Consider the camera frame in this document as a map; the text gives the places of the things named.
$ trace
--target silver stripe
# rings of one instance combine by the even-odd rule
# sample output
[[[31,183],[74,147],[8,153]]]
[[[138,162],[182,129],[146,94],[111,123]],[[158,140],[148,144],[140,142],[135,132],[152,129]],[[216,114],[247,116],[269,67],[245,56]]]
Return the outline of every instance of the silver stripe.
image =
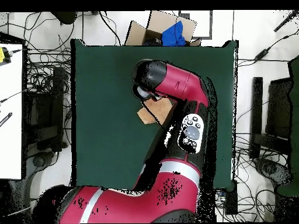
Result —
[[[173,173],[177,172],[180,173],[182,176],[188,178],[189,180],[193,181],[197,187],[199,187],[199,174],[198,172],[188,166],[187,164],[181,162],[174,162],[174,161],[165,161],[162,162],[162,167],[160,168],[159,173],[168,172]]]
[[[144,191],[129,191],[128,189],[108,189],[108,191],[114,191],[115,193],[124,194],[129,197],[139,197],[144,194]]]
[[[89,219],[89,216],[91,215],[91,212],[92,212],[92,209],[93,207],[95,206],[97,200],[99,199],[99,197],[101,196],[101,194],[103,193],[103,191],[100,189],[98,189],[94,195],[92,196],[92,198],[89,200],[84,212],[83,212],[83,215],[81,217],[81,220],[80,220],[80,223],[87,223],[88,222],[88,219]]]
[[[141,169],[141,172],[140,172],[140,174],[139,174],[139,175],[141,175],[141,174],[143,173],[143,171],[144,171],[144,168],[145,168],[145,164],[143,165],[143,167],[142,167],[142,169]]]

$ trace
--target white desk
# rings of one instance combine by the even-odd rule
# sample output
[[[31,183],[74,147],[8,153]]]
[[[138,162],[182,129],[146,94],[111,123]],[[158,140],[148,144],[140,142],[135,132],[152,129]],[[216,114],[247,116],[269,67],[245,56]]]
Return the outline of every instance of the white desk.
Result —
[[[22,49],[20,44],[0,44],[9,51]],[[22,52],[12,62],[0,66],[0,100],[22,91]],[[21,179],[22,167],[22,94],[10,98],[0,106],[0,121],[9,113],[12,117],[0,127],[0,179]]]

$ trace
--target cardboard box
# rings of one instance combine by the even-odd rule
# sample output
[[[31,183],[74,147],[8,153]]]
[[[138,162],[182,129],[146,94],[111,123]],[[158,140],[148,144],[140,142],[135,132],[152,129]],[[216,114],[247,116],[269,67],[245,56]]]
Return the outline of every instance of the cardboard box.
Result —
[[[195,21],[156,10],[151,11],[149,16],[147,28],[142,27],[133,20],[131,21],[125,46],[141,46],[146,39],[156,38],[161,40],[162,33],[179,21],[183,24],[182,36],[185,38],[186,45],[200,46],[200,38],[191,42],[197,24]]]

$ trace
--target cardboard piece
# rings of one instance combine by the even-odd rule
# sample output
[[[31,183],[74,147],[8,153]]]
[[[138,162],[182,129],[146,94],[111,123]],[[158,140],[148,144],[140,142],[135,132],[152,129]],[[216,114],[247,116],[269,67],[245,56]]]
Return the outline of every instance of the cardboard piece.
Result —
[[[144,102],[146,107],[152,112],[152,114],[157,118],[157,120],[162,125],[167,118],[169,111],[172,108],[172,104],[169,99],[162,98],[161,100],[154,101],[149,99]],[[140,119],[144,124],[155,123],[155,118],[148,112],[146,108],[142,108],[137,112]]]

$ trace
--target yellow device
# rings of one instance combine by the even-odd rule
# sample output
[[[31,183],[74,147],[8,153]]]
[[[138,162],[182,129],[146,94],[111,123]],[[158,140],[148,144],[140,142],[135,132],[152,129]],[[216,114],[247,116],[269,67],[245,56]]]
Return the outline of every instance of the yellow device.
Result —
[[[5,47],[0,47],[0,66],[11,62],[11,54]]]

